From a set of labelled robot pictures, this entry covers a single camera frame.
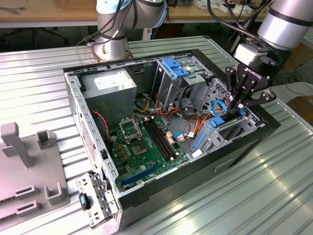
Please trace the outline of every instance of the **office chair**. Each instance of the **office chair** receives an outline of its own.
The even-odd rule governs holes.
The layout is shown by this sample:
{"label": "office chair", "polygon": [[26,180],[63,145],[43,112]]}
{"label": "office chair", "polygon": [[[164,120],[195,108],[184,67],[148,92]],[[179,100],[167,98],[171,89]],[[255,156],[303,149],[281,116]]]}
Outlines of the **office chair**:
{"label": "office chair", "polygon": [[49,29],[49,28],[16,28],[16,29],[13,29],[13,30],[11,30],[9,32],[6,32],[6,33],[0,35],[0,42],[4,46],[8,47],[10,45],[10,42],[6,39],[7,37],[13,36],[15,34],[18,34],[18,33],[21,33],[21,32],[27,31],[27,30],[31,30],[31,33],[32,33],[32,43],[33,43],[34,49],[36,49],[36,35],[37,35],[37,31],[42,31],[42,32],[45,32],[45,33],[57,36],[59,38],[63,38],[65,46],[69,45],[69,41],[68,41],[67,36],[65,36],[65,35],[63,35],[61,33],[58,33],[55,30],[52,30],[52,29]]}

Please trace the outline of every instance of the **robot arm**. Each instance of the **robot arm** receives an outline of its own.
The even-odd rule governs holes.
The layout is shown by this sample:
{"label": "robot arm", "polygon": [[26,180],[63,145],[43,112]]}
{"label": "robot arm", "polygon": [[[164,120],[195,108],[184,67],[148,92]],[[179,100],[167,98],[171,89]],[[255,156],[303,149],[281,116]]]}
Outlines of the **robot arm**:
{"label": "robot arm", "polygon": [[128,29],[159,27],[167,15],[165,0],[98,0],[96,9],[100,36],[90,45],[96,56],[105,61],[130,55]]}
{"label": "robot arm", "polygon": [[[234,53],[241,63],[236,70],[226,68],[227,88],[233,99],[229,107],[231,112],[236,112],[243,105],[249,107],[276,99],[270,89],[272,78],[291,54],[290,50],[300,43],[313,24],[312,11],[312,0],[275,0],[259,28],[258,36],[244,32],[239,24],[239,30],[231,26],[247,36]],[[252,94],[257,91],[262,91],[260,98],[252,99]]]}

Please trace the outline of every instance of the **motherboard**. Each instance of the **motherboard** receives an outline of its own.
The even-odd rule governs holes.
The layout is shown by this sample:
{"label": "motherboard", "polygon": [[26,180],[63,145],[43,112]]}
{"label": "motherboard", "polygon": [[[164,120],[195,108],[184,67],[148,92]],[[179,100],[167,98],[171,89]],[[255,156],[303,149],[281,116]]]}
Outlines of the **motherboard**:
{"label": "motherboard", "polygon": [[[119,174],[115,183],[120,191],[140,185],[189,160],[178,143],[169,142],[167,132],[160,117],[140,122],[125,120],[110,131],[112,160]],[[129,141],[128,136],[137,137]]]}

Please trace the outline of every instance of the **gray stand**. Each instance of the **gray stand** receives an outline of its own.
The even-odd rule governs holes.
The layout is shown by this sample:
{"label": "gray stand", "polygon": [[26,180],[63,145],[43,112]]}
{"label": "gray stand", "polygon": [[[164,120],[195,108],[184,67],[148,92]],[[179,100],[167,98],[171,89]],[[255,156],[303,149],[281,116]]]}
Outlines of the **gray stand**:
{"label": "gray stand", "polygon": [[69,203],[56,136],[0,126],[0,231]]}

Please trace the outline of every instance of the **blue cable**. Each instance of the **blue cable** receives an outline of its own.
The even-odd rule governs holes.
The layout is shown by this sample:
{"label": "blue cable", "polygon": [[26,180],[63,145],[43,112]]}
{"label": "blue cable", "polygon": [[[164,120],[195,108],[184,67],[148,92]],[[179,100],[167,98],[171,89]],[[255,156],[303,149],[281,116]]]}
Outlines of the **blue cable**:
{"label": "blue cable", "polygon": [[156,36],[157,30],[158,30],[158,28],[156,28],[156,31],[155,31],[155,33],[153,34],[153,36],[151,38],[154,38]]}
{"label": "blue cable", "polygon": [[214,116],[217,117],[216,111],[215,111],[215,109],[214,109],[214,102],[216,102],[216,103],[218,103],[219,105],[221,105],[221,107],[222,107],[226,112],[228,112],[227,106],[226,106],[221,100],[215,99],[215,100],[211,101],[211,110],[212,110],[212,113],[213,113]]}
{"label": "blue cable", "polygon": [[177,136],[179,136],[179,135],[184,135],[184,134],[185,134],[185,133],[178,132],[178,133],[174,134],[174,138],[176,139]]}

